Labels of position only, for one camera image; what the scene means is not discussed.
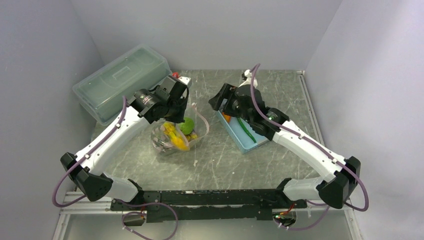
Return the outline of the yellow banana bunch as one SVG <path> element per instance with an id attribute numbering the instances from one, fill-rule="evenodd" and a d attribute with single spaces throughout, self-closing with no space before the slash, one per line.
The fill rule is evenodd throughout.
<path id="1" fill-rule="evenodd" d="M 180 151 L 189 151 L 197 141 L 199 136 L 194 130 L 189 135 L 184 135 L 178 126 L 178 123 L 165 122 L 161 125 L 161 130 L 164 135 L 169 139 L 169 142 L 173 148 Z"/>

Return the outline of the red orange mango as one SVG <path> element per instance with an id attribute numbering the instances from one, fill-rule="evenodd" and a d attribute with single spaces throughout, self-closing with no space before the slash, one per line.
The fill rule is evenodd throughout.
<path id="1" fill-rule="evenodd" d="M 225 121 L 227 122 L 227 123 L 229 123 L 230 121 L 231 121 L 231 116 L 229 116 L 229 115 L 227 115 L 227 114 L 225 114 L 225 113 L 222 113 L 222 116 L 224 117 L 224 119 L 225 119 Z"/>

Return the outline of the light blue plastic basket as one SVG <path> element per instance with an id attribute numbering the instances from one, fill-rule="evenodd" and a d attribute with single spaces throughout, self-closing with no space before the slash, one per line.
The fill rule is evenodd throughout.
<path id="1" fill-rule="evenodd" d="M 235 142 L 235 144 L 237 145 L 237 147 L 239 148 L 242 154 L 245 154 L 269 142 L 269 140 L 266 137 L 255 133 L 253 129 L 248 125 L 248 123 L 246 123 L 244 120 L 242 120 L 244 125 L 250 131 L 250 133 L 254 136 L 257 143 L 253 143 L 253 141 L 244 133 L 242 128 L 239 126 L 239 123 L 236 117 L 231 117 L 230 122 L 227 123 L 222 115 L 222 112 L 216 111 L 215 115 L 218 117 L 219 121 L 222 123 L 227 133 Z"/>

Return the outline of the green chili pepper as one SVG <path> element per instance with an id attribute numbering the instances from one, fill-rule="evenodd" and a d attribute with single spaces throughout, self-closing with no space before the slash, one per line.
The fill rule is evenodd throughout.
<path id="1" fill-rule="evenodd" d="M 255 137 L 250 133 L 250 131 L 247 129 L 247 127 L 244 125 L 242 119 L 240 119 L 239 117 L 236 118 L 237 122 L 239 124 L 239 126 L 241 127 L 241 129 L 244 131 L 244 133 L 252 140 L 253 143 L 257 143 L 257 140 L 255 139 Z"/>

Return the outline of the clear zip top bag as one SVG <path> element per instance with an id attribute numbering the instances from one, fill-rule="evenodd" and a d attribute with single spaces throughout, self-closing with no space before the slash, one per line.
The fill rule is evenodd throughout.
<path id="1" fill-rule="evenodd" d="M 182 123 L 165 120 L 157 122 L 150 138 L 153 147 L 161 154 L 188 152 L 209 132 L 209 122 L 193 102 L 187 106 Z"/>

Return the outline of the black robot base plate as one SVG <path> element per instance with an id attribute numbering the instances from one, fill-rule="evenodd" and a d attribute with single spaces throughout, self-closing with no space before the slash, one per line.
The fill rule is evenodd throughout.
<path id="1" fill-rule="evenodd" d="M 256 219 L 268 221 L 279 211 L 305 209 L 305 200 L 292 201 L 275 189 L 151 190 L 138 205 L 112 200 L 114 212 L 143 210 L 148 223 L 186 220 Z"/>

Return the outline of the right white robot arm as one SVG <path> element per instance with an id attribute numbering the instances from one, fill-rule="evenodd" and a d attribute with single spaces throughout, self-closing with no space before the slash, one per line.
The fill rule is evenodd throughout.
<path id="1" fill-rule="evenodd" d="M 287 208 L 297 200 L 320 200 L 335 209 L 347 204 L 359 184 L 361 162 L 357 158 L 332 153 L 285 113 L 266 106 L 260 91 L 250 85 L 225 83 L 208 103 L 215 111 L 244 120 L 256 134 L 287 148 L 319 174 L 316 178 L 283 180 L 275 194 L 280 207 Z"/>

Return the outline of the small green lime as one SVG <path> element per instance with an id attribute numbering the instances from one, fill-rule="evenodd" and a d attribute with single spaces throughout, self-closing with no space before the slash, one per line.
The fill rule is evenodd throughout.
<path id="1" fill-rule="evenodd" d="M 190 135 L 195 128 L 195 122 L 190 117 L 184 117 L 183 120 L 183 122 L 178 124 L 178 127 L 184 135 Z"/>

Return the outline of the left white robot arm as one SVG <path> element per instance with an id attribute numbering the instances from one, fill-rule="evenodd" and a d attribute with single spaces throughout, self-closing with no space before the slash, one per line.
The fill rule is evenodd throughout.
<path id="1" fill-rule="evenodd" d="M 131 210 L 139 209 L 144 203 L 143 189 L 135 181 L 110 176 L 105 170 L 116 153 L 152 123 L 160 119 L 180 123 L 189 94 L 188 87 L 172 90 L 158 86 L 140 89 L 130 99 L 123 97 L 121 113 L 104 132 L 77 153 L 66 152 L 61 157 L 66 172 L 60 182 L 70 179 L 91 202 L 110 197 Z"/>

